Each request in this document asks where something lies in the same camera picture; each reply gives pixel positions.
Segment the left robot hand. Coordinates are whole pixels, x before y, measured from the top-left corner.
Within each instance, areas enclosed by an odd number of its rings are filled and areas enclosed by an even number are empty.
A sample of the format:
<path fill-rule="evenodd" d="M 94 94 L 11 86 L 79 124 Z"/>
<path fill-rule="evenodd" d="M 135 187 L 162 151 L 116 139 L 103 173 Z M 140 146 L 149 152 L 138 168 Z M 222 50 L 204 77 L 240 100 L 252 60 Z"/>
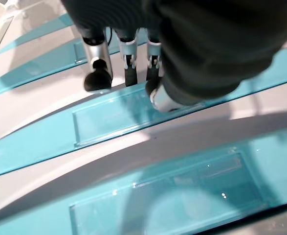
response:
<path fill-rule="evenodd" d="M 147 92 L 162 112 L 234 91 L 265 71 L 287 42 L 287 0 L 65 0 L 87 47 L 104 46 L 104 29 L 132 48 L 148 31 Z"/>

